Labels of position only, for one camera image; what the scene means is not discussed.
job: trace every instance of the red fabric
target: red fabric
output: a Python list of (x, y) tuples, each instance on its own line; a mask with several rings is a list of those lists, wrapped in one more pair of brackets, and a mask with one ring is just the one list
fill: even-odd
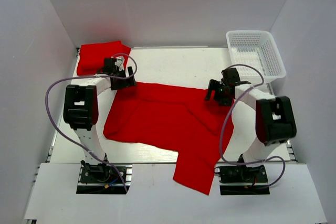
[[(97, 70), (104, 66), (104, 58), (109, 58), (119, 52), (129, 54), (131, 48), (123, 45), (121, 41), (82, 45), (79, 53), (77, 75), (84, 76), (97, 73)], [(124, 58), (124, 67), (126, 68), (128, 57), (124, 56)]]
[[(212, 99), (205, 102), (205, 94), (203, 89), (138, 82), (135, 87), (118, 90), (103, 133), (111, 140), (177, 151), (173, 179), (208, 195), (229, 107), (218, 106)], [(230, 118), (223, 152), (233, 128)]]

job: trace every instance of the white laundry basket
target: white laundry basket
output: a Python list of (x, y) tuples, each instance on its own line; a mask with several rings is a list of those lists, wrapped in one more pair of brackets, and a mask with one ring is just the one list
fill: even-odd
[[(232, 64), (250, 65), (260, 71), (265, 83), (285, 77), (286, 70), (271, 33), (258, 30), (237, 30), (226, 33)], [(260, 76), (252, 69), (237, 67), (240, 79), (252, 84), (260, 82)]]

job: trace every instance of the white wall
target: white wall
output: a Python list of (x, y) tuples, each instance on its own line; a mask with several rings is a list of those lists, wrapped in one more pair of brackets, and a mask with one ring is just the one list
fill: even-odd
[(76, 46), (225, 44), (233, 29), (269, 30), (286, 0), (51, 0)]
[(287, 0), (271, 33), (287, 70), (274, 87), (292, 100), (294, 152), (308, 164), (328, 223), (336, 223), (336, 0)]
[[(65, 77), (75, 48), (49, 0), (0, 0), (0, 223), (21, 223), (53, 130), (44, 94)], [(59, 115), (56, 89), (51, 99)]]

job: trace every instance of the red cloth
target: red cloth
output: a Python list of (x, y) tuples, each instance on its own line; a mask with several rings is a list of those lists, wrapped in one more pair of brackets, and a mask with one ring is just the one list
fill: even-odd
[[(103, 133), (111, 140), (177, 151), (173, 179), (208, 195), (229, 107), (219, 106), (212, 99), (205, 102), (205, 94), (203, 89), (138, 82), (135, 87), (117, 91)], [(230, 118), (223, 152), (233, 128)]]
[[(121, 41), (82, 45), (79, 53), (77, 75), (84, 76), (97, 73), (97, 70), (104, 66), (104, 58), (110, 58), (119, 52), (129, 54), (131, 48), (123, 45)], [(124, 67), (126, 68), (128, 57), (124, 56), (124, 59)]]

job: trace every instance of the white panel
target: white panel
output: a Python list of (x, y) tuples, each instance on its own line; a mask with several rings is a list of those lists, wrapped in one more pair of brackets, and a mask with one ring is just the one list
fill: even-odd
[[(44, 95), (69, 74), (75, 48), (49, 0), (0, 0), (0, 223), (21, 223), (53, 136)], [(62, 89), (50, 99), (59, 115)]]
[[(181, 87), (206, 89), (210, 79), (221, 79), (221, 71), (230, 65), (227, 48), (180, 48), (180, 49), (133, 49), (131, 56), (137, 61), (139, 70), (136, 81), (161, 83)], [(80, 84), (85, 80), (74, 80)], [(177, 152), (162, 150), (145, 144), (129, 144), (107, 140), (103, 127), (110, 111), (115, 91), (106, 90), (98, 96), (99, 118), (98, 137), (109, 161), (114, 163), (156, 163), (176, 162)], [(256, 137), (255, 112), (249, 106), (239, 103), (233, 111), (234, 133), (225, 158), (238, 160)], [(78, 140), (77, 135), (63, 120), (60, 128), (70, 137)], [(286, 160), (290, 157), (285, 145), (272, 152)], [(83, 151), (57, 134), (51, 156), (52, 163), (78, 163), (84, 159)]]
[[(282, 165), (266, 165), (268, 177)], [(221, 196), (214, 178), (209, 196), (175, 181), (174, 165), (133, 165), (127, 195), (76, 195), (79, 164), (42, 164), (26, 219), (53, 223), (273, 223), (325, 222), (306, 165), (288, 165), (271, 194)]]
[(285, 0), (51, 0), (76, 46), (225, 44), (235, 29), (269, 30)]
[(271, 32), (287, 70), (274, 85), (291, 98), (295, 155), (308, 165), (328, 223), (336, 223), (336, 0), (287, 0)]

